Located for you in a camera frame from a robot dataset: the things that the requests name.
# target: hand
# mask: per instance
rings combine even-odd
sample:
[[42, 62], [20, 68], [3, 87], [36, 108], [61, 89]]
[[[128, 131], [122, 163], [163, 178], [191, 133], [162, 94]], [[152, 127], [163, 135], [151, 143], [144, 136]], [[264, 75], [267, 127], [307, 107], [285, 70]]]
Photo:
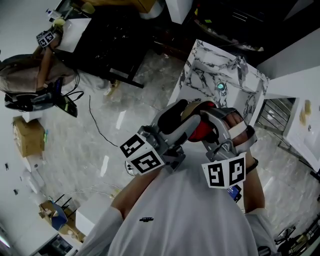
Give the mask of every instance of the hand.
[[61, 41], [62, 41], [61, 35], [55, 33], [54, 36], [55, 36], [55, 38], [50, 43], [50, 46], [51, 46], [52, 49], [57, 48], [60, 45]]
[[[230, 114], [228, 114], [225, 117], [224, 125], [227, 127], [228, 130], [230, 130], [230, 128], [236, 126], [237, 124], [241, 123], [243, 121], [243, 118], [238, 115], [235, 112], [232, 112]], [[237, 137], [235, 137], [232, 142], [233, 145], [236, 147], [244, 142], [246, 142], [248, 140], [248, 135], [246, 131], [243, 131], [242, 133], [240, 133]], [[255, 163], [255, 159], [252, 157], [250, 149], [246, 152], [245, 155], [245, 167], [249, 168], [250, 166], [252, 166]]]

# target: marble floor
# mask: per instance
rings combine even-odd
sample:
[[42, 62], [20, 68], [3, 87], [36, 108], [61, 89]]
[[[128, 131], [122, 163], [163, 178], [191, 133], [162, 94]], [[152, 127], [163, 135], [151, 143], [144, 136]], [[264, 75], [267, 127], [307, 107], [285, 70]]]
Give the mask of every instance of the marble floor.
[[[105, 89], [79, 85], [85, 95], [76, 102], [78, 118], [54, 107], [41, 121], [48, 130], [45, 165], [38, 171], [45, 181], [42, 192], [54, 200], [66, 194], [71, 207], [79, 207], [93, 193], [115, 193], [115, 185], [123, 188], [133, 178], [125, 170], [125, 158], [118, 147], [104, 140], [89, 113], [91, 111], [101, 133], [120, 146], [141, 125], [148, 125], [164, 108], [179, 78], [184, 62], [149, 51], [135, 80], [144, 89], [121, 83], [111, 96]], [[125, 111], [120, 129], [116, 123]], [[320, 212], [317, 197], [320, 184], [310, 169], [294, 156], [277, 147], [278, 140], [263, 129], [256, 129], [258, 142], [251, 148], [259, 160], [258, 173], [265, 193], [274, 234], [291, 224], [296, 233], [303, 232]], [[105, 175], [100, 176], [104, 157], [109, 157]]]

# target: person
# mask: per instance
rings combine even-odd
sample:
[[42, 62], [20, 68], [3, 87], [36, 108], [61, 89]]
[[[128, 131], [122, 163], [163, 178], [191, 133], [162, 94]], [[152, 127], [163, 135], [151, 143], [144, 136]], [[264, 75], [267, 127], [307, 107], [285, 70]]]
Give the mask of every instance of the person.
[[[241, 121], [233, 112], [225, 126]], [[243, 132], [232, 142], [247, 140]], [[277, 255], [256, 168], [243, 182], [244, 214], [225, 189], [208, 187], [196, 164], [200, 155], [207, 163], [203, 151], [195, 150], [171, 174], [163, 168], [137, 175], [114, 198], [77, 256]], [[246, 168], [256, 163], [250, 151], [245, 159]]]
[[63, 77], [63, 86], [75, 84], [79, 75], [79, 83], [98, 89], [108, 89], [119, 84], [112, 84], [105, 79], [72, 69], [57, 58], [54, 51], [59, 46], [62, 37], [55, 34], [50, 47], [40, 45], [33, 54], [21, 54], [0, 62], [0, 91], [4, 93], [35, 93]]

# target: wristwatch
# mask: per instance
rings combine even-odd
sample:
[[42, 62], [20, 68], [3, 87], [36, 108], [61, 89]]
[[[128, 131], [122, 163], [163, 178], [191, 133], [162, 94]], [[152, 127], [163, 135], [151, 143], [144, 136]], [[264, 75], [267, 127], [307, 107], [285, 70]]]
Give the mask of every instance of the wristwatch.
[[255, 162], [253, 165], [251, 165], [250, 167], [245, 169], [245, 175], [248, 175], [248, 173], [250, 173], [253, 169], [255, 169], [258, 166], [259, 161], [257, 159], [255, 159], [254, 157], [253, 157], [253, 159]]

